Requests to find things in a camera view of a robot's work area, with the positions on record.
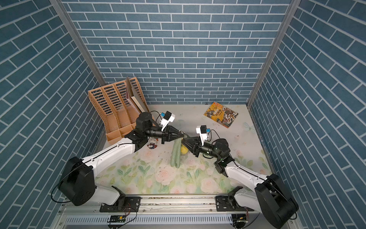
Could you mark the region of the red white kitty charm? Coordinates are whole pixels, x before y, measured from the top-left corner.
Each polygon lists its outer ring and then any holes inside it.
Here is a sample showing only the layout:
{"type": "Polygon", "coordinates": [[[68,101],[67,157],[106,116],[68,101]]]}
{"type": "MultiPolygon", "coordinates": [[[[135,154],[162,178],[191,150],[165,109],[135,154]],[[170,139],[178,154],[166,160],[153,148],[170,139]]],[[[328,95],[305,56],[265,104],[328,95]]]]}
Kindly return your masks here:
{"type": "Polygon", "coordinates": [[[148,143],[147,147],[149,149],[155,149],[155,148],[158,147],[158,145],[159,145],[159,139],[158,138],[151,138],[149,140],[149,143],[148,143]]]}

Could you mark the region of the green corduroy shoulder bag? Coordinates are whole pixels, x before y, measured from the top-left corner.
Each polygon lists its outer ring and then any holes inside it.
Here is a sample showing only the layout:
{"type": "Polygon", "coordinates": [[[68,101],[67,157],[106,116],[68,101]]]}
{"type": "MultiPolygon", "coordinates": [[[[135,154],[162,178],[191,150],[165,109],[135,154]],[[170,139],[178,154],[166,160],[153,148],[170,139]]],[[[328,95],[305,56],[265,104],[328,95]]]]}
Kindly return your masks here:
{"type": "Polygon", "coordinates": [[[182,146],[182,138],[176,139],[173,144],[170,164],[171,167],[175,167],[177,169],[180,167],[181,146],[182,146]]]}

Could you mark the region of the yellow chick plush charm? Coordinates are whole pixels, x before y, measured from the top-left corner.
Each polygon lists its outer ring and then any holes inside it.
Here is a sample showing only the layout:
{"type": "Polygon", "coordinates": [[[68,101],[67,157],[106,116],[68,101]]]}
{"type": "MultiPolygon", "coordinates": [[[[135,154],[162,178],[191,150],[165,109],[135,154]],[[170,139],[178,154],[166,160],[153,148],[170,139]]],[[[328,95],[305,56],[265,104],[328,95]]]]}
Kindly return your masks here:
{"type": "Polygon", "coordinates": [[[184,145],[181,145],[181,154],[185,155],[188,153],[188,148],[184,145]]]}

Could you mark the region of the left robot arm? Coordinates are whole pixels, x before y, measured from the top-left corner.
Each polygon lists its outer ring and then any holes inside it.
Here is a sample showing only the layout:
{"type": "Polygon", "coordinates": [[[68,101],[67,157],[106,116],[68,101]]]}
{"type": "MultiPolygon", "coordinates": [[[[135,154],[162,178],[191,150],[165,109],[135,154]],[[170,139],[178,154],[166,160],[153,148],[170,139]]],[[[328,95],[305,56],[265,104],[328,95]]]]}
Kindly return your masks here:
{"type": "Polygon", "coordinates": [[[159,138],[164,143],[184,137],[182,131],[169,125],[175,119],[172,113],[162,113],[161,116],[158,124],[151,113],[140,113],[135,129],[116,144],[91,156],[69,159],[57,189],[75,206],[101,203],[121,210],[125,194],[115,186],[97,184],[95,178],[114,162],[141,149],[150,138],[159,138]]]}

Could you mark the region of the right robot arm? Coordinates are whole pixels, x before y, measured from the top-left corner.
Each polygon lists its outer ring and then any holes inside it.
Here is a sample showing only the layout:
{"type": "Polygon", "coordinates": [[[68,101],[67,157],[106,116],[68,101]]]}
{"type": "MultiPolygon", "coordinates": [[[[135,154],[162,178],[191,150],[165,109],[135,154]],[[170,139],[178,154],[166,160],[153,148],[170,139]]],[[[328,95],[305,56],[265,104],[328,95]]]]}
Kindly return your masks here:
{"type": "Polygon", "coordinates": [[[219,138],[210,144],[201,142],[199,137],[185,137],[182,144],[195,156],[215,157],[217,172],[240,183],[228,193],[231,209],[248,207],[256,210],[277,229],[282,228],[298,211],[299,206],[283,180],[276,174],[265,176],[240,165],[231,156],[226,139],[219,138]]]}

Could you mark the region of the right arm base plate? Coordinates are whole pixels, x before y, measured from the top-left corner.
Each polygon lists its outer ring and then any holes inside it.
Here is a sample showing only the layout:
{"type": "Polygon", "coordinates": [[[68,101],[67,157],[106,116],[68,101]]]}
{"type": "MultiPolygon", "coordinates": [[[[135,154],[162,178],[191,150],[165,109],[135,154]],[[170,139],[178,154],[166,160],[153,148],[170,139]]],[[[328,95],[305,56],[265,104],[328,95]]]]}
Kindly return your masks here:
{"type": "Polygon", "coordinates": [[[216,210],[218,212],[223,211],[254,211],[251,208],[247,207],[241,207],[237,203],[237,201],[234,198],[234,195],[243,189],[242,186],[237,186],[235,189],[233,189],[231,192],[229,192],[227,195],[219,195],[215,197],[215,203],[216,203],[216,210]]]}

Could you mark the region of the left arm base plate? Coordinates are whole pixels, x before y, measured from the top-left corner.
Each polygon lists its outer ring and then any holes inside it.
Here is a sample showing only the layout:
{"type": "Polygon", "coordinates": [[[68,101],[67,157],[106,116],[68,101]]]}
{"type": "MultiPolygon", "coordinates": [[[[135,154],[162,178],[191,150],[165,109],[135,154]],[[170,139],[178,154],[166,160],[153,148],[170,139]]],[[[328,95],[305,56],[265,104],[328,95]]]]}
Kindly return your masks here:
{"type": "Polygon", "coordinates": [[[100,207],[100,212],[112,213],[124,212],[127,210],[135,210],[136,212],[138,212],[142,199],[140,196],[126,196],[117,187],[112,186],[112,188],[119,192],[119,197],[113,205],[102,203],[100,207]]]}

